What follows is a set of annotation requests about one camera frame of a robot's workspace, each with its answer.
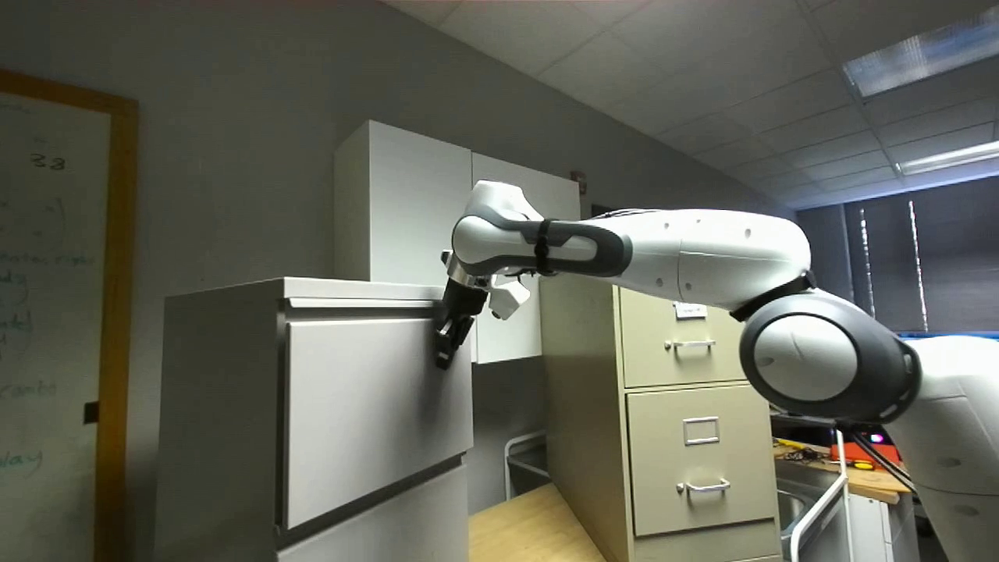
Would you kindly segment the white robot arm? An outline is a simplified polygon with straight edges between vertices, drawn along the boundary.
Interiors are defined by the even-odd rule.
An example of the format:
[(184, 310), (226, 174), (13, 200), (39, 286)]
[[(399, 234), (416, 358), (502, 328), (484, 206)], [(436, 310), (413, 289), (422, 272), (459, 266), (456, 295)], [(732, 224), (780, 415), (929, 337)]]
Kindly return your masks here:
[(812, 282), (806, 230), (739, 209), (615, 209), (546, 217), (522, 187), (482, 181), (450, 227), (435, 358), (482, 311), (512, 314), (528, 275), (584, 275), (702, 302), (744, 326), (749, 385), (793, 415), (880, 425), (949, 562), (999, 562), (999, 340), (905, 337)]

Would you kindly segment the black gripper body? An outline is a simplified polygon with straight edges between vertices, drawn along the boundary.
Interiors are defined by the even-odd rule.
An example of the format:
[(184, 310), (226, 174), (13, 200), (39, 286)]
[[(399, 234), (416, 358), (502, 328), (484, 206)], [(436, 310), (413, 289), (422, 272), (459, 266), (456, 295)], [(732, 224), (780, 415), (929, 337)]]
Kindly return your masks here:
[(466, 283), (450, 277), (442, 286), (442, 326), (459, 328), (470, 326), (488, 302), (488, 289), (482, 283)]

